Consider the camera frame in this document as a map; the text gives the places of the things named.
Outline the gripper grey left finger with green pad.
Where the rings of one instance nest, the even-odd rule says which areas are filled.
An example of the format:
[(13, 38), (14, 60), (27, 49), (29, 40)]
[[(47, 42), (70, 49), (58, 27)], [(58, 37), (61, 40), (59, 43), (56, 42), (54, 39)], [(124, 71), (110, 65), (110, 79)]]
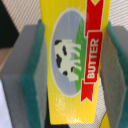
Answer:
[(45, 128), (47, 47), (45, 26), (26, 25), (0, 72), (13, 128)]

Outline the gripper grey right finger with green pad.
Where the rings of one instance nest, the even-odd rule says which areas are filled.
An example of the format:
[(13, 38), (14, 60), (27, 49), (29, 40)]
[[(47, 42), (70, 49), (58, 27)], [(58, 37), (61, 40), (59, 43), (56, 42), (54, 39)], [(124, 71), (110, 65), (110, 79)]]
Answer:
[(110, 128), (128, 128), (128, 30), (107, 25), (101, 81)]

